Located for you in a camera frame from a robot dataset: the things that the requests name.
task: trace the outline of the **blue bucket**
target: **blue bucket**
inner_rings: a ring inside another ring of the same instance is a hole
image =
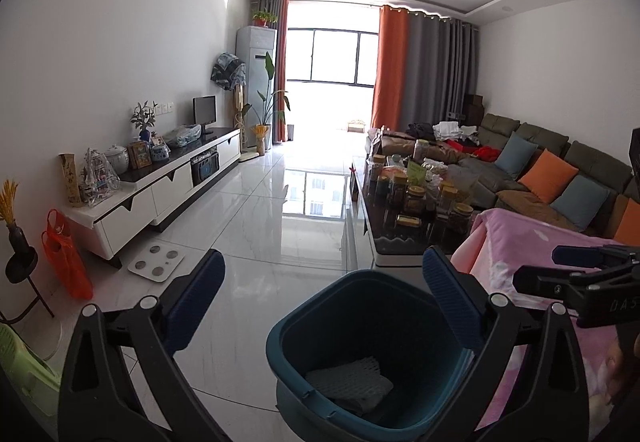
[[[343,276],[279,321],[267,338],[278,410],[306,442],[404,442],[424,434],[466,373],[457,341],[430,294],[378,271]],[[304,375],[368,356],[393,390],[359,417]]]

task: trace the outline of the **orange bag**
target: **orange bag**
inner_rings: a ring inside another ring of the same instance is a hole
[[[54,214],[53,223],[51,223],[52,213]],[[42,233],[42,247],[47,260],[72,297],[76,299],[94,297],[94,286],[86,275],[82,258],[71,238],[69,224],[57,209],[50,210],[47,215],[47,230]]]

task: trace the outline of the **tv stand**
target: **tv stand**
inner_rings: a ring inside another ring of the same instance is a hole
[[[120,175],[120,189],[97,206],[63,213],[76,242],[117,267],[117,254],[147,226],[163,231],[187,207],[231,171],[240,159],[240,130],[213,128],[184,148],[172,148],[167,161],[154,162]],[[193,185],[191,159],[218,147],[219,169]]]

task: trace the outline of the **blue pillow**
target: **blue pillow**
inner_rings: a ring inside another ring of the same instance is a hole
[[[551,207],[582,232],[591,224],[607,196],[607,188],[582,175],[576,175],[561,196],[551,203]]]
[[[513,132],[494,164],[507,172],[511,178],[517,179],[536,148],[538,145],[529,143]]]

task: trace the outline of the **floor standing air conditioner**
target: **floor standing air conditioner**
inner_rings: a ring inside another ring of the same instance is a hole
[[[268,97],[273,92],[273,81],[269,83],[264,60],[268,52],[275,62],[276,30],[258,28],[254,26],[238,29],[236,35],[236,56],[246,64],[246,88],[244,90],[246,102],[252,105],[259,115],[262,115],[262,99],[258,90]],[[275,120],[271,119],[271,133],[265,139],[265,147],[271,148]],[[244,132],[246,146],[255,146],[255,134],[251,127],[258,124],[258,117],[253,110],[249,110],[244,117]]]

